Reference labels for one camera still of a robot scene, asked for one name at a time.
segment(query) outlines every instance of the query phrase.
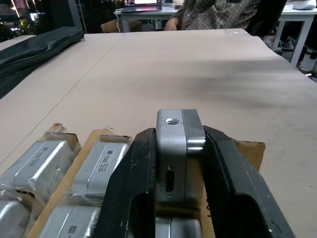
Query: black bag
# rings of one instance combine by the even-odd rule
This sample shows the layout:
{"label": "black bag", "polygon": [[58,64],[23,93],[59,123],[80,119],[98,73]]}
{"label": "black bag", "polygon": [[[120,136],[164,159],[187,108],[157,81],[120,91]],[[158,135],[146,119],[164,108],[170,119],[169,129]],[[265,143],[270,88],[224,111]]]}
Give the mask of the black bag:
{"label": "black bag", "polygon": [[64,26],[0,51],[0,99],[37,67],[82,38],[82,30]]}

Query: metal casing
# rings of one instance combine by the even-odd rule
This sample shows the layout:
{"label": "metal casing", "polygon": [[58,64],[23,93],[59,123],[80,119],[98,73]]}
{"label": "metal casing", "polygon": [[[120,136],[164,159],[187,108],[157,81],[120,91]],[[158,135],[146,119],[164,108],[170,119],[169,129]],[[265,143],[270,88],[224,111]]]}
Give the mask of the metal casing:
{"label": "metal casing", "polygon": [[30,220],[30,211],[18,201],[0,200],[0,238],[21,238]]}
{"label": "metal casing", "polygon": [[66,141],[37,141],[0,178],[0,187],[49,199],[74,160]]}
{"label": "metal casing", "polygon": [[72,191],[103,197],[113,171],[129,149],[125,143],[96,142],[76,175]]}
{"label": "metal casing", "polygon": [[204,181],[199,157],[206,137],[197,110],[159,110],[156,138],[157,202],[200,206]]}
{"label": "metal casing", "polygon": [[100,208],[57,206],[38,238],[91,238]]}
{"label": "metal casing", "polygon": [[156,217],[156,238],[201,238],[198,220],[178,217]]}

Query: laptop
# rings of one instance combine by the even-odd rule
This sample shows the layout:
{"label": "laptop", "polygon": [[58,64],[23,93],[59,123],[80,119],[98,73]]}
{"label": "laptop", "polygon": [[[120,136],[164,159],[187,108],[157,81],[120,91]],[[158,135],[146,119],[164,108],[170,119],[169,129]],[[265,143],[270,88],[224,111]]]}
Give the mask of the laptop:
{"label": "laptop", "polygon": [[124,0],[121,12],[162,11],[161,0]]}

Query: white desk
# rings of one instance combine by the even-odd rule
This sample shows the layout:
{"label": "white desk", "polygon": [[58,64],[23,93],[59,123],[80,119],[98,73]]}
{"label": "white desk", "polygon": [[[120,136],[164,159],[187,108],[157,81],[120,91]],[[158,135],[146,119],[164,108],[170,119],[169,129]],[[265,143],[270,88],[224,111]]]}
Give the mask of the white desk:
{"label": "white desk", "polygon": [[266,143],[275,200],[298,238],[317,237],[317,84],[235,32],[86,35],[0,100],[0,174],[54,122],[83,144],[105,125],[135,136],[159,109],[196,108],[203,124]]}
{"label": "white desk", "polygon": [[[118,11],[117,14],[120,15],[122,19],[123,32],[130,32],[130,27],[128,24],[128,19],[138,19],[138,20],[167,20],[178,10],[174,7],[163,7],[162,11],[157,12],[135,12],[135,13],[121,13]],[[296,66],[298,59],[300,57],[301,51],[304,47],[309,29],[312,25],[314,16],[317,14],[317,9],[314,10],[288,10],[283,11],[279,19],[280,24],[276,34],[276,40],[274,46],[277,47],[279,39],[281,37],[283,27],[286,21],[303,21],[303,27],[300,32],[299,39],[295,46],[295,50],[291,59],[291,65]]]}

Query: plaid shirt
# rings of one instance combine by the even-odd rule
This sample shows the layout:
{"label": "plaid shirt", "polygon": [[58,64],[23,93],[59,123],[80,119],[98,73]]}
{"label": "plaid shirt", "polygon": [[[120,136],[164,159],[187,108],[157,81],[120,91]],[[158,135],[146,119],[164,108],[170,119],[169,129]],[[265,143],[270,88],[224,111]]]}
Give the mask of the plaid shirt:
{"label": "plaid shirt", "polygon": [[182,9],[173,17],[180,19],[180,30],[246,29],[260,1],[185,0]]}

